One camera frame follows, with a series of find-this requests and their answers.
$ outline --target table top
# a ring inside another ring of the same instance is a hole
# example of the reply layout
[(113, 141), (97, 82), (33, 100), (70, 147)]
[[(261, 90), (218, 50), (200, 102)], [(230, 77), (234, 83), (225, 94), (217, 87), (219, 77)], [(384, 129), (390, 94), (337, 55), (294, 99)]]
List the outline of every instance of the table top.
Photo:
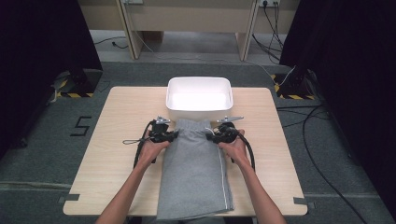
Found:
[[(294, 203), (303, 198), (288, 144), (271, 92), (265, 88), (233, 88), (231, 116), (246, 131), (255, 157), (256, 174), (283, 215), (301, 216), (306, 205)], [(141, 137), (149, 121), (158, 115), (169, 118), (165, 105), (166, 87), (115, 87), (110, 91), (78, 169), (70, 194), (77, 201), (66, 201), (64, 213), (70, 216), (98, 216), (118, 192), (133, 170), (137, 145), (123, 140)], [(175, 123), (168, 131), (174, 130)], [(156, 216), (164, 150), (147, 169), (129, 215)], [(254, 217), (244, 178), (237, 165), (227, 161), (228, 180), (235, 209), (221, 216)]]

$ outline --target white plastic container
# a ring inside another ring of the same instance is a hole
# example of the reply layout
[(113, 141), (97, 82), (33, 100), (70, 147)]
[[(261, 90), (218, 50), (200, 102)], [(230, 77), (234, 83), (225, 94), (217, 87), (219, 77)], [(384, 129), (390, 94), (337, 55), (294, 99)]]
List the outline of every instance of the white plastic container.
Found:
[(230, 81), (223, 77), (174, 77), (168, 83), (166, 107), (173, 121), (230, 117), (233, 107)]

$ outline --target gray carpet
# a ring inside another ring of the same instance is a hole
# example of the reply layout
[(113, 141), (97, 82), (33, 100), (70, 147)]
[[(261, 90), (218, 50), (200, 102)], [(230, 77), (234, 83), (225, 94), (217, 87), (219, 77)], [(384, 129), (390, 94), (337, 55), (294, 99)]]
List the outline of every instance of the gray carpet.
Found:
[[(92, 98), (58, 98), (42, 113), (28, 136), (28, 147), (10, 150), (0, 160), (0, 223), (93, 223), (95, 217), (63, 214), (62, 197), (71, 187), (111, 87), (166, 86), (172, 77), (227, 77), (234, 87), (266, 87), (277, 107), (319, 105), (320, 101), (283, 100), (275, 95), (271, 79), (255, 65), (186, 63), (103, 63), (104, 73)], [(270, 73), (288, 68), (266, 66)], [(290, 109), (309, 113), (312, 108)], [(348, 157), (324, 107), (305, 127), (306, 143), (323, 174), (356, 207), (368, 223), (394, 223), (361, 167)], [(278, 112), (282, 125), (302, 121), (306, 115)], [(75, 125), (90, 126), (85, 136)], [(361, 223), (348, 205), (318, 174), (304, 148), (303, 124), (284, 128), (305, 198), (310, 203), (303, 217), (289, 223)]]

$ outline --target hand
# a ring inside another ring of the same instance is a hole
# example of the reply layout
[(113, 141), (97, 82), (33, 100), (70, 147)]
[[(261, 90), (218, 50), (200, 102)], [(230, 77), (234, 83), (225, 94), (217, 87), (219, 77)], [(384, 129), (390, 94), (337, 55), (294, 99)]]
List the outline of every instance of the hand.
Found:
[(153, 143), (151, 140), (147, 139), (142, 147), (139, 155), (139, 162), (137, 164), (144, 164), (146, 167), (151, 165), (151, 162), (157, 158), (160, 152), (169, 146), (169, 142)]
[[(245, 134), (245, 130), (238, 130), (242, 135)], [(247, 156), (246, 145), (244, 141), (238, 136), (231, 143), (220, 142), (218, 144), (220, 148), (223, 148), (227, 155), (230, 156), (238, 166), (244, 164), (250, 164)]]

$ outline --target white seam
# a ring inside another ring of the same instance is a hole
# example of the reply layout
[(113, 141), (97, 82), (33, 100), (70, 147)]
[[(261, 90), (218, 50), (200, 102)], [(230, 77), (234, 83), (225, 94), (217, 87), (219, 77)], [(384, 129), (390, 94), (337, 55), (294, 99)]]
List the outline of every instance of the white seam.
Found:
[(228, 207), (227, 207), (227, 198), (225, 196), (225, 188), (224, 188), (224, 171), (223, 171), (223, 165), (222, 165), (222, 162), (221, 162), (221, 154), (220, 154), (221, 150), (220, 150), (219, 147), (218, 147), (218, 152), (219, 152), (220, 167), (221, 167), (221, 185), (223, 187), (225, 209), (228, 209)]

